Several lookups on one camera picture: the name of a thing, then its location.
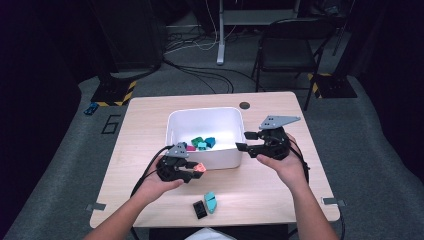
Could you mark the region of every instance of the human hand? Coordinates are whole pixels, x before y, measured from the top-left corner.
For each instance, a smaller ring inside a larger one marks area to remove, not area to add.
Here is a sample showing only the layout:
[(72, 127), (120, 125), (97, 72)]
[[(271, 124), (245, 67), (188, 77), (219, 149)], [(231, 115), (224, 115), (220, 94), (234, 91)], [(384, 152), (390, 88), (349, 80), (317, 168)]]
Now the human hand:
[[(294, 142), (296, 139), (287, 133), (287, 136)], [(300, 154), (299, 148), (296, 144), (290, 142), (291, 147)], [(290, 153), (283, 160), (275, 160), (265, 155), (259, 154), (256, 159), (258, 161), (272, 169), (274, 169), (281, 181), (283, 181), (287, 187), (292, 190), (299, 184), (307, 184), (305, 174), (303, 171), (302, 163), (298, 156), (290, 150)]]
[(162, 157), (163, 156), (160, 155), (155, 159), (146, 174), (148, 177), (144, 179), (143, 183), (133, 196), (140, 199), (141, 201), (145, 201), (146, 204), (156, 201), (166, 191), (175, 189), (184, 183), (182, 179), (177, 179), (171, 182), (164, 182), (162, 179), (160, 179), (157, 173), (152, 173), (156, 171), (156, 165)]

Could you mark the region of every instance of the blue object on floor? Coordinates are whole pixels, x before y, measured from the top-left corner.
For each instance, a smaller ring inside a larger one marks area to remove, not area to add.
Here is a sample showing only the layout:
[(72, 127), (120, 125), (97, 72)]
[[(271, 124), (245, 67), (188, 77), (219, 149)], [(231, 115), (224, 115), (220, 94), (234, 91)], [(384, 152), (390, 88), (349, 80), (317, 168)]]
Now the blue object on floor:
[(99, 107), (99, 104), (96, 102), (90, 103), (90, 107), (87, 108), (87, 110), (84, 111), (85, 115), (93, 115), (94, 112), (96, 112), (97, 108)]

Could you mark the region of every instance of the wooden table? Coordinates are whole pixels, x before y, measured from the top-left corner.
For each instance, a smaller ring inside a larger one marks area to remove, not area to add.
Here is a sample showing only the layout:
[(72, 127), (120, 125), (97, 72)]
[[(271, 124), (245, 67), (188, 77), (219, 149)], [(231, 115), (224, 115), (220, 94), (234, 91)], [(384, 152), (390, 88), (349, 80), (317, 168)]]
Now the wooden table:
[[(250, 108), (240, 109), (241, 102)], [(240, 109), (246, 131), (259, 131), (268, 115), (300, 116), (301, 120), (284, 126), (301, 148), (311, 168), (310, 186), (329, 221), (339, 219), (337, 206), (321, 204), (321, 197), (333, 197), (315, 145), (296, 96), (291, 92), (266, 92), (219, 95), (145, 97), (131, 100), (125, 115), (90, 225), (94, 228), (126, 200), (152, 157), (165, 146), (169, 115), (182, 109), (235, 107)], [(263, 141), (248, 140), (258, 144)], [(197, 219), (193, 203), (213, 191), (217, 199), (214, 214)], [(147, 206), (136, 220), (136, 227), (193, 227), (272, 224), (296, 222), (293, 200), (288, 188), (270, 168), (243, 153), (240, 167), (207, 171), (178, 189), (166, 192)]]

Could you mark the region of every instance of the gray carpet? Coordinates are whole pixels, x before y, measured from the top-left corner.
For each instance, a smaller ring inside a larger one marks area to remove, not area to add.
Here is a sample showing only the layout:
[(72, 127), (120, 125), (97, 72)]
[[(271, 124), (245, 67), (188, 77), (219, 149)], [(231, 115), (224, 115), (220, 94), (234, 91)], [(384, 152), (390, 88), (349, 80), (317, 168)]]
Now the gray carpet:
[[(179, 65), (227, 68), (250, 75), (256, 43), (257, 37), (242, 36), (228, 43), (222, 67), (215, 64), (217, 45), (211, 50), (186, 48), (165, 57)], [(334, 71), (343, 52), (341, 48), (336, 57), (331, 56), (334, 43), (335, 40), (326, 50), (320, 72)], [(252, 80), (245, 76), (213, 72), (230, 79), (235, 93), (254, 91)], [(308, 85), (304, 75), (299, 81), (292, 81), (291, 77), (264, 75), (268, 79), (264, 85), (282, 86), (282, 82), (291, 87)], [(228, 91), (223, 81), (204, 81), (210, 87), (164, 64), (154, 74), (137, 81), (133, 97)], [(404, 167), (385, 139), (378, 116), (359, 82), (354, 77), (349, 77), (349, 82), (358, 98), (312, 98), (308, 111), (304, 112), (335, 197), (348, 204), (342, 208), (345, 239), (424, 239), (423, 185)], [(84, 115), (98, 83), (97, 78), (92, 78), (80, 84), (82, 99), (72, 125), (5, 239), (81, 239), (91, 230), (91, 213), (85, 208), (96, 202), (127, 109), (126, 106), (101, 107), (93, 116)], [(303, 105), (307, 92), (295, 93)], [(117, 133), (101, 134), (110, 115), (121, 115), (112, 118), (119, 123)], [(340, 221), (333, 225), (340, 234)], [(147, 229), (137, 232), (141, 239), (147, 239)]]

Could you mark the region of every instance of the pink block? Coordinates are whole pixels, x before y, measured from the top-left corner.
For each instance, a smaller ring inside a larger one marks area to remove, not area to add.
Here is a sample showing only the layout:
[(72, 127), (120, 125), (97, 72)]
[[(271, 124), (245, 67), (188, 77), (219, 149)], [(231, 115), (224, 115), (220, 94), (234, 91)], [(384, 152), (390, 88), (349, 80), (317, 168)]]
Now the pink block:
[(194, 146), (190, 146), (190, 145), (188, 145), (188, 146), (186, 147), (186, 150), (187, 150), (187, 151), (196, 151), (196, 148), (195, 148)]

